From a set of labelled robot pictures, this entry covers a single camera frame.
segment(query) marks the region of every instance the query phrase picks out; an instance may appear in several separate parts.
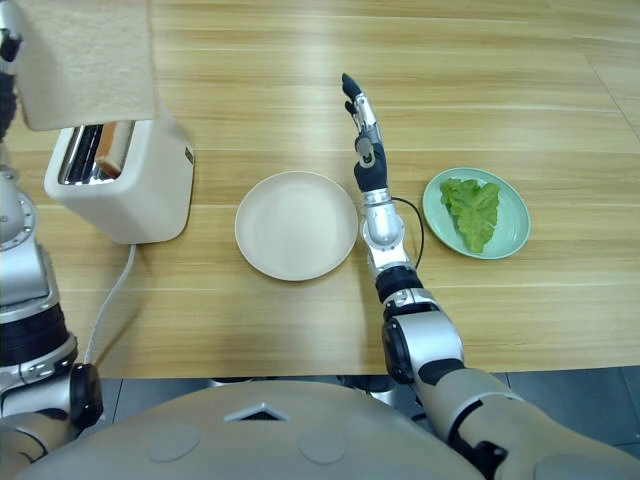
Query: white plate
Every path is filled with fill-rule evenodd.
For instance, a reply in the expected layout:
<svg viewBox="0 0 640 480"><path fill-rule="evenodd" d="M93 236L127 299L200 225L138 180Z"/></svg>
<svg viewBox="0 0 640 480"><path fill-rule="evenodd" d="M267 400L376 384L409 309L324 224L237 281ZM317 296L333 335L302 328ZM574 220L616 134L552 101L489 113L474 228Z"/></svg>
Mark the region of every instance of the white plate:
<svg viewBox="0 0 640 480"><path fill-rule="evenodd" d="M244 258L280 280L309 280L340 265L358 235L358 213L340 185L310 172L258 183L236 214Z"/></svg>

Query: black cable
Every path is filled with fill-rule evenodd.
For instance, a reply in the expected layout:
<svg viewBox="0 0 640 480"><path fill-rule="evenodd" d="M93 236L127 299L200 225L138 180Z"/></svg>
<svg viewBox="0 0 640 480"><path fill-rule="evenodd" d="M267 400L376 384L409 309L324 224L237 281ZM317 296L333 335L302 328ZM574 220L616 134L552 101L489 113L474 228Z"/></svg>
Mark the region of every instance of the black cable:
<svg viewBox="0 0 640 480"><path fill-rule="evenodd" d="M418 270L420 260L422 260L422 252L424 252L424 223L422 222L422 215L420 215L420 211L418 210L418 208L409 200L405 200L404 198L400 197L391 197L391 200L409 205L411 208L413 208L413 211L416 212L416 215L418 216L418 222L420 222L420 253L418 253L418 259L416 260L415 266L415 269Z"/></svg>

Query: wooden table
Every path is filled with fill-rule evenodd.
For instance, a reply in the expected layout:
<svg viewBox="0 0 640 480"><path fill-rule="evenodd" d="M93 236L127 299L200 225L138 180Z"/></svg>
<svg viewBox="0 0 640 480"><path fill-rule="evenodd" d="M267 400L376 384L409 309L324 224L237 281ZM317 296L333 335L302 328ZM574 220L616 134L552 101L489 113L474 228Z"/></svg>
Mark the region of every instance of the wooden table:
<svg viewBox="0 0 640 480"><path fill-rule="evenodd" d="M329 175L358 202L340 74L381 121L393 193L443 169L490 170L527 202L517 255L478 261L427 232L420 267L489 370L640 363L640 8L629 0L157 0L162 98L197 152L176 240L145 245L98 342L103 376L382 373L382 309L357 245L284 283L238 251L236 207L264 177ZM39 210L67 323L84 349L127 247L55 205L55 132L8 139ZM419 238L410 210L407 248Z"/></svg>

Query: green lettuce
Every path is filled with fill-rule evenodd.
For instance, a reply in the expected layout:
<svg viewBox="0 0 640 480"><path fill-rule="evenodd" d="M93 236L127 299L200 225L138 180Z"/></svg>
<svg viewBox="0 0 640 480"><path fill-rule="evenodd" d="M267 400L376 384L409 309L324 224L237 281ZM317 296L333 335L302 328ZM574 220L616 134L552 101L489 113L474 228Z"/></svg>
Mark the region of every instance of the green lettuce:
<svg viewBox="0 0 640 480"><path fill-rule="evenodd" d="M500 187L476 180L450 178L440 185L442 203L453 216L456 228L474 253L481 253L491 240L498 223L498 193Z"/></svg>

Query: robotic hand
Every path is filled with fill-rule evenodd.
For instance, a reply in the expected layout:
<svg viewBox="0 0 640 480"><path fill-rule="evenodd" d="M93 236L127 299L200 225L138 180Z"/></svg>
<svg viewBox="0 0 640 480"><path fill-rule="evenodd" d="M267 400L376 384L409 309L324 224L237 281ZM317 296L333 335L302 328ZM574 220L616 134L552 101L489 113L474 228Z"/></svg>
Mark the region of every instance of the robotic hand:
<svg viewBox="0 0 640 480"><path fill-rule="evenodd" d="M0 2L0 477L75 438L102 414L97 370L73 362L51 262L36 242L36 212L3 146L16 111L18 15Z"/></svg>
<svg viewBox="0 0 640 480"><path fill-rule="evenodd" d="M423 288L402 247L404 227L391 203L371 104L346 74L342 89L358 128L362 236L385 308L382 337L392 377L411 385L436 434L485 478L640 478L640 462L561 427L490 374L465 367L455 326Z"/></svg>

